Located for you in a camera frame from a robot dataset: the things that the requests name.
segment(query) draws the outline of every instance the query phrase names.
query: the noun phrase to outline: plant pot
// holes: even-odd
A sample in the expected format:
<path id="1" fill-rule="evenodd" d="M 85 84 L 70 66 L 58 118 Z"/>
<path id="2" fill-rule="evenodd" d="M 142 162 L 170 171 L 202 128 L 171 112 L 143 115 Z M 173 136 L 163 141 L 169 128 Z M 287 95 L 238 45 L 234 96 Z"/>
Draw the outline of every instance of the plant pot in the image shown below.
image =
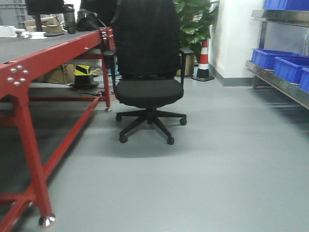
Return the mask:
<path id="1" fill-rule="evenodd" d="M 194 54 L 188 55 L 185 62 L 185 72 L 184 76 L 193 76 L 194 73 Z"/>

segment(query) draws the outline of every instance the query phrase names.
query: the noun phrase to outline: wall baseboard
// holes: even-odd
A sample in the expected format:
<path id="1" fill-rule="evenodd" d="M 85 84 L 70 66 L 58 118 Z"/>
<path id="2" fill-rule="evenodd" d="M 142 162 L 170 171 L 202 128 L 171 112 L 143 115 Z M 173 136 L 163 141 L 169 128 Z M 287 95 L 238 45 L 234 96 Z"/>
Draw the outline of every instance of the wall baseboard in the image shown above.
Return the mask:
<path id="1" fill-rule="evenodd" d="M 246 87 L 252 86 L 253 77 L 235 77 L 235 78 L 224 78 L 217 72 L 217 70 L 209 64 L 209 72 L 214 76 L 221 85 L 224 87 Z"/>

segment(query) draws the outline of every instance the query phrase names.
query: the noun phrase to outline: traffic cone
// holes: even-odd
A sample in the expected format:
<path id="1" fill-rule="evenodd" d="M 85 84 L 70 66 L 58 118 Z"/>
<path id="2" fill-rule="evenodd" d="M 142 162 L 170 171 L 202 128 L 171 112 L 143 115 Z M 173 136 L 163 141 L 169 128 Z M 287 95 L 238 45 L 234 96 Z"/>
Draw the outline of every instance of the traffic cone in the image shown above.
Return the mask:
<path id="1" fill-rule="evenodd" d="M 210 81 L 213 80 L 213 76 L 209 76 L 208 65 L 208 45 L 207 40 L 202 43 L 202 51 L 197 69 L 197 76 L 193 76 L 192 79 L 197 81 Z"/>

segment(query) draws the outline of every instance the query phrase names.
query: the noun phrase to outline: office chair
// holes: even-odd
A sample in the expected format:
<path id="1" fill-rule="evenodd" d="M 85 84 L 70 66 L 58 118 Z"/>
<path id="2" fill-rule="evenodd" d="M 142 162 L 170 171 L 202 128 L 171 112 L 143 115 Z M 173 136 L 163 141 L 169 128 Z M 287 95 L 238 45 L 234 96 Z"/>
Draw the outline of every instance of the office chair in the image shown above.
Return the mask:
<path id="1" fill-rule="evenodd" d="M 183 97 L 185 60 L 193 53 L 190 49 L 179 49 L 180 23 L 174 2 L 119 0 L 112 31 L 116 50 L 105 51 L 104 57 L 111 68 L 115 96 L 120 103 L 144 109 L 116 114 L 116 121 L 121 121 L 123 116 L 138 117 L 120 132 L 120 142 L 126 143 L 126 134 L 147 121 L 162 130 L 168 137 L 168 144 L 174 144 L 172 134 L 159 117 L 178 117 L 180 124 L 185 125 L 187 116 L 157 108 Z M 121 74 L 117 85 L 115 56 Z M 179 82 L 174 77 L 180 67 Z"/>

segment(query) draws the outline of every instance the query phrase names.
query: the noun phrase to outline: black bag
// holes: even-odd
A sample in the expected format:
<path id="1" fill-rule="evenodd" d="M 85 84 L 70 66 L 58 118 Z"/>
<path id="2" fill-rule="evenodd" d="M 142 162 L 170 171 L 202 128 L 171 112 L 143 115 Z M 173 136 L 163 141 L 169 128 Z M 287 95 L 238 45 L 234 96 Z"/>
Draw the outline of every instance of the black bag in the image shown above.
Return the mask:
<path id="1" fill-rule="evenodd" d="M 98 30 L 106 25 L 98 18 L 94 12 L 86 9 L 79 9 L 77 12 L 76 29 L 79 31 L 92 31 Z"/>
<path id="2" fill-rule="evenodd" d="M 86 9 L 98 14 L 98 18 L 107 26 L 115 15 L 117 0 L 81 0 L 80 9 Z"/>

